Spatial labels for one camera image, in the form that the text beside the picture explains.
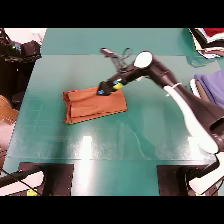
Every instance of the teal tabletop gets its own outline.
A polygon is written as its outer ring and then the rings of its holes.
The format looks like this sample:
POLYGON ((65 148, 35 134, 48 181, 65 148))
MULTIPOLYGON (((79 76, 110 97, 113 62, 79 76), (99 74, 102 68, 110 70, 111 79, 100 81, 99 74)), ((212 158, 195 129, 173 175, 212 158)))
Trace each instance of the teal tabletop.
POLYGON ((159 195, 156 165, 214 161, 187 132, 175 102, 150 80, 123 89, 127 112, 64 123, 62 92, 96 87, 115 74, 101 47, 151 50, 185 86, 194 74, 216 72, 223 63, 199 56, 180 28, 48 29, 4 168, 13 172, 29 161, 72 163, 72 195, 159 195))

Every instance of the red cloth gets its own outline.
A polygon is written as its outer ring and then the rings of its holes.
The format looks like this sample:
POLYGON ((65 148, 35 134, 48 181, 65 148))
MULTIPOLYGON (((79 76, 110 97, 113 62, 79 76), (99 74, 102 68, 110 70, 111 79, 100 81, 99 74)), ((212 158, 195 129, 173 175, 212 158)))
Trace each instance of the red cloth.
POLYGON ((212 36, 216 35, 217 33, 224 32, 224 28, 203 28, 203 29, 209 37, 212 37, 212 36))

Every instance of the purple cloth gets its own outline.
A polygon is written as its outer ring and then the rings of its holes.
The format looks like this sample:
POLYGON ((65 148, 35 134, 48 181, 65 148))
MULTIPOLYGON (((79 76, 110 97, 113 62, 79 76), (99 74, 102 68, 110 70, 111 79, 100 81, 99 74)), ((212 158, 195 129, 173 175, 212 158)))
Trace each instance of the purple cloth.
POLYGON ((208 98, 224 108, 224 70, 209 75, 195 75, 204 88, 208 98))

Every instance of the robotic arm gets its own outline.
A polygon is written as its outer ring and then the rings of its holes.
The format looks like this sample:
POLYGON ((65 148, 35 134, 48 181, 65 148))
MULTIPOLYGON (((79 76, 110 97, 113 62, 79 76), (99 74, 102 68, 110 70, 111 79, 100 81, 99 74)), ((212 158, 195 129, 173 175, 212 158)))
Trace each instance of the robotic arm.
POLYGON ((179 83, 173 73, 149 51, 143 51, 130 65, 119 64, 119 56, 102 48, 105 57, 116 63, 117 74, 100 83, 98 95, 108 96, 129 82, 145 77, 163 88, 180 107, 189 133, 199 146, 214 154, 217 161, 200 171, 187 172, 187 187, 203 194, 224 176, 224 109, 206 102, 179 83))

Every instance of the stack of clothes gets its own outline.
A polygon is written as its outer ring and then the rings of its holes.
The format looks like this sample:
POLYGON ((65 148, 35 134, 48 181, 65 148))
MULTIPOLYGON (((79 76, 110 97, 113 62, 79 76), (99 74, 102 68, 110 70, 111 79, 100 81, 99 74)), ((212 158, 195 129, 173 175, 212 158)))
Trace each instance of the stack of clothes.
POLYGON ((224 108, 224 70, 213 74, 196 74, 190 82, 194 95, 224 108))
POLYGON ((194 45, 205 58, 224 56, 224 28, 189 28, 194 45))

